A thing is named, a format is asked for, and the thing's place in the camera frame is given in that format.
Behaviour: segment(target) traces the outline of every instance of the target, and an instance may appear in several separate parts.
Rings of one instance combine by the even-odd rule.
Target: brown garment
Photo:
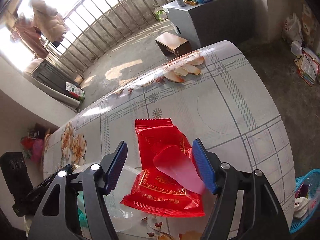
[[[23,41],[42,59],[49,55],[49,52],[44,48],[39,40],[40,34],[36,32],[32,21],[24,16],[19,17],[11,29],[11,36],[15,42]]]
[[[30,0],[30,5],[35,14],[34,25],[49,41],[62,42],[63,34],[66,34],[70,29],[63,22],[63,18],[57,10],[47,5],[44,0]]]

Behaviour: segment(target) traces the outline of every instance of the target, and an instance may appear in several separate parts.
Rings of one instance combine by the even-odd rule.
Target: concrete floor
[[[169,61],[154,39],[172,32],[164,21],[141,30],[102,56],[84,73],[85,100],[81,110],[117,88],[124,81]],[[310,87],[296,72],[290,46],[272,44],[239,46],[273,98],[290,140],[296,177],[320,168],[320,86]]]

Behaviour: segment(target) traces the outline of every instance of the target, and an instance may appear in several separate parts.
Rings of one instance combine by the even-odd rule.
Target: gray flower motif
[[[149,96],[149,103],[155,103],[156,101],[159,100],[159,95],[158,93],[152,93],[150,96]]]
[[[154,119],[159,119],[162,116],[162,110],[160,108],[156,108],[152,111],[152,116]]]

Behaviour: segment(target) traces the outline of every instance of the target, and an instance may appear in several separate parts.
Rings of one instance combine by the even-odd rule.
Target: red plastic wrapper
[[[136,120],[143,171],[121,204],[164,217],[204,216],[201,195],[182,187],[154,166],[154,157],[178,146],[191,159],[191,145],[171,119]]]

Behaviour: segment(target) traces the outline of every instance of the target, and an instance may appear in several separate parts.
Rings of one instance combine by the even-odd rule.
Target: bright sky
[[[21,5],[18,8],[18,14],[24,13],[24,15],[27,18],[30,18],[33,16],[33,10],[28,5],[29,1],[30,0],[23,0]],[[74,4],[78,1],[79,0],[45,0],[45,2],[48,5],[56,8],[57,11],[63,16],[66,15],[73,8]],[[81,19],[81,17],[84,18],[86,22],[88,22],[89,24],[95,21],[94,18],[88,13],[87,10],[89,10],[94,15],[94,17],[99,18],[102,15],[102,13],[98,10],[97,6],[103,12],[106,12],[110,9],[108,4],[104,0],[92,0],[92,1],[91,0],[84,1],[83,5],[79,6],[76,9],[76,12],[73,12],[70,15],[70,19],[74,23],[76,23],[76,25],[81,30],[85,30],[88,27],[88,25]],[[115,6],[118,3],[117,0],[106,0],[106,1],[111,6]],[[74,35],[79,36],[81,32],[79,28],[75,26],[69,19],[66,19],[65,23],[71,29],[71,32],[67,32],[65,36],[69,41],[73,42],[76,39]],[[32,54],[20,42],[18,43],[10,42],[9,36],[10,36],[10,33],[7,28],[0,29],[0,40],[1,40],[0,49],[17,66],[17,68],[23,71],[28,66],[32,58]],[[70,43],[66,39],[63,40],[62,44],[67,48],[70,46]],[[60,53],[64,53],[66,50],[62,45],[59,45],[57,49],[59,50]]]

